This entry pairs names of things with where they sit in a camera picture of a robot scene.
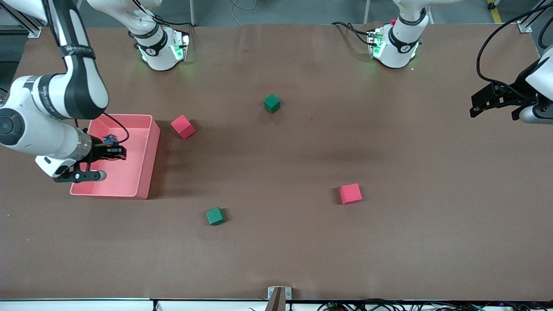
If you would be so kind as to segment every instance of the brown table surface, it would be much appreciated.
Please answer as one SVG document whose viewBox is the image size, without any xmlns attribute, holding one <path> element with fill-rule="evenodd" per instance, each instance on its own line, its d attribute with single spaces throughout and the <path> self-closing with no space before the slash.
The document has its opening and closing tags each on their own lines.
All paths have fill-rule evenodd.
<svg viewBox="0 0 553 311">
<path fill-rule="evenodd" d="M 108 112 L 161 128 L 150 198 L 71 196 L 1 148 L 0 297 L 257 298 L 281 284 L 301 299 L 551 299 L 553 127 L 468 113 L 496 27 L 431 25 L 399 70 L 334 26 L 197 28 L 190 62 L 167 72 L 126 29 L 89 29 Z M 483 71 L 512 82 L 537 57 L 512 25 Z M 46 31 L 16 76 L 63 70 Z M 187 140 L 169 125 L 182 113 Z M 364 201 L 342 206 L 351 183 Z M 215 206 L 229 221 L 212 227 Z"/>
</svg>

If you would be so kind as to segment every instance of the floor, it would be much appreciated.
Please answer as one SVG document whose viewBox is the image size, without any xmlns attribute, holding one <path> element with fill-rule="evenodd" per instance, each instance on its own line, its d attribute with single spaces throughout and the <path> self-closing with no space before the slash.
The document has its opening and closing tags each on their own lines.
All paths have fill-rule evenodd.
<svg viewBox="0 0 553 311">
<path fill-rule="evenodd" d="M 363 23 L 364 0 L 236 0 L 244 8 L 257 6 L 251 11 L 234 7 L 236 19 L 243 24 L 330 24 L 335 21 Z M 536 0 L 503 0 L 498 11 L 503 22 L 530 10 Z M 433 7 L 432 18 L 436 24 L 493 23 L 486 0 L 464 0 L 461 3 Z M 199 26 L 235 26 L 231 15 L 232 0 L 196 0 L 195 16 Z M 94 10 L 86 0 L 82 1 L 80 12 L 86 27 L 121 27 L 112 17 Z M 190 21 L 188 1 L 165 0 L 153 10 L 165 20 L 182 23 Z M 398 15 L 398 8 L 392 0 L 372 0 L 369 21 L 387 22 Z M 543 14 L 533 24 L 533 36 L 537 40 L 540 29 L 553 16 L 553 9 Z M 0 24 L 13 24 L 13 20 L 0 9 Z M 17 62 L 21 59 L 27 37 L 0 35 L 0 87 L 8 89 L 14 78 Z M 553 42 L 553 30 L 544 36 L 544 41 Z"/>
</svg>

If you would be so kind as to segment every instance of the white robotic arm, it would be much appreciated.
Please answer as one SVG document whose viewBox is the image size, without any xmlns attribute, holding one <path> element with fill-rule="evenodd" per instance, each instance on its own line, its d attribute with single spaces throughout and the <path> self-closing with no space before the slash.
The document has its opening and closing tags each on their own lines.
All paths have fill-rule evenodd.
<svg viewBox="0 0 553 311">
<path fill-rule="evenodd" d="M 169 70 L 184 60 L 189 36 L 160 25 L 148 9 L 163 0 L 87 0 L 91 7 L 120 21 L 138 43 L 142 59 L 159 71 Z"/>
<path fill-rule="evenodd" d="M 5 1 L 48 21 L 67 72 L 23 76 L 12 83 L 9 98 L 0 108 L 0 144 L 36 155 L 36 163 L 53 178 L 79 161 L 124 158 L 124 148 L 115 146 L 112 153 L 99 138 L 62 121 L 95 119 L 108 105 L 94 51 L 72 0 L 27 0 L 28 6 L 20 0 Z M 105 177 L 101 175 L 96 173 L 90 180 L 101 180 Z"/>
<path fill-rule="evenodd" d="M 369 53 L 390 68 L 401 68 L 415 56 L 419 39 L 428 25 L 427 6 L 447 5 L 462 0 L 393 0 L 398 19 L 369 33 Z"/>
<path fill-rule="evenodd" d="M 490 83 L 472 95 L 471 117 L 491 108 L 520 106 L 512 112 L 513 120 L 524 123 L 553 124 L 553 46 L 514 83 L 504 86 Z"/>
</svg>

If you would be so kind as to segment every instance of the green cube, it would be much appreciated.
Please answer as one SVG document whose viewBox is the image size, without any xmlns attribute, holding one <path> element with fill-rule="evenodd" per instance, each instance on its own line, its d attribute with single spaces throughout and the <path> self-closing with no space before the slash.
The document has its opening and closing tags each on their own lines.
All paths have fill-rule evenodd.
<svg viewBox="0 0 553 311">
<path fill-rule="evenodd" d="M 275 113 L 275 111 L 280 108 L 280 99 L 278 99 L 278 97 L 274 96 L 273 94 L 265 98 L 264 103 L 265 109 L 267 109 L 267 111 L 269 111 L 270 113 Z"/>
<path fill-rule="evenodd" d="M 212 226 L 217 226 L 225 222 L 225 216 L 223 215 L 223 210 L 221 208 L 214 208 L 206 212 L 207 221 Z"/>
</svg>

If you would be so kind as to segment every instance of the pink bin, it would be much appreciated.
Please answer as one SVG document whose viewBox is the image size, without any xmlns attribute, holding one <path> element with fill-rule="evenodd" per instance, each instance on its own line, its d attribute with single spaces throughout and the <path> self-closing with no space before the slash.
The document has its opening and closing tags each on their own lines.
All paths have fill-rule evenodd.
<svg viewBox="0 0 553 311">
<path fill-rule="evenodd" d="M 150 191 L 155 154 L 158 150 L 159 127 L 148 115 L 111 115 L 124 125 L 131 137 L 122 146 L 127 149 L 126 160 L 100 160 L 92 163 L 91 170 L 106 172 L 101 182 L 71 185 L 72 195 L 91 198 L 145 200 Z M 105 115 L 91 120 L 88 133 L 102 138 L 113 134 L 122 140 L 125 131 Z"/>
</svg>

